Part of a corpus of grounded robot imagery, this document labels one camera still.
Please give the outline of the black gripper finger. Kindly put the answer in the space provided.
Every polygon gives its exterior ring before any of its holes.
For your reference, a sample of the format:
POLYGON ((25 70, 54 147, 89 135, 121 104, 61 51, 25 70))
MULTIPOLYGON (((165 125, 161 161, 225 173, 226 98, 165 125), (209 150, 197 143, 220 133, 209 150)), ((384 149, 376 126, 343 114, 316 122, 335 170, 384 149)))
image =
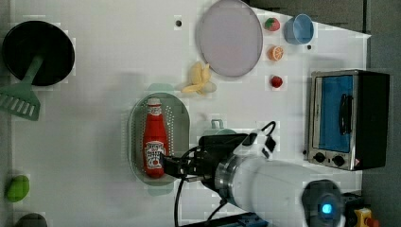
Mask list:
POLYGON ((181 171, 181 159, 179 157, 161 154, 160 161, 165 174, 174 178, 181 178, 183 176, 181 171))

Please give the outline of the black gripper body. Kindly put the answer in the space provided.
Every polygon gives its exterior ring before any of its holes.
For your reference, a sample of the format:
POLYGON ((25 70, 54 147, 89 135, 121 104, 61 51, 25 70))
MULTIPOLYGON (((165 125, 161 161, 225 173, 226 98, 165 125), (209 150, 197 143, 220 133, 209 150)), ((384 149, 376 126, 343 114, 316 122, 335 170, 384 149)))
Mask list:
POLYGON ((182 174, 200 177, 205 186, 213 186, 218 165, 227 160, 246 137, 246 133, 203 136, 196 147, 181 157, 182 174))

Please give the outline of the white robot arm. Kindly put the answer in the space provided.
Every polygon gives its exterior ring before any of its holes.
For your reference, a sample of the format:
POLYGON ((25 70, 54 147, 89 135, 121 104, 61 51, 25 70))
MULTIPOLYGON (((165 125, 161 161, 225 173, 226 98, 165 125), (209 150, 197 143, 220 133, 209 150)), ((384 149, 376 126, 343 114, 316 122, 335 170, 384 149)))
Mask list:
POLYGON ((163 155, 165 174, 201 182, 223 203, 254 213, 270 227, 340 227, 338 185, 321 173, 275 160, 272 139, 237 133, 206 135, 180 157, 163 155))

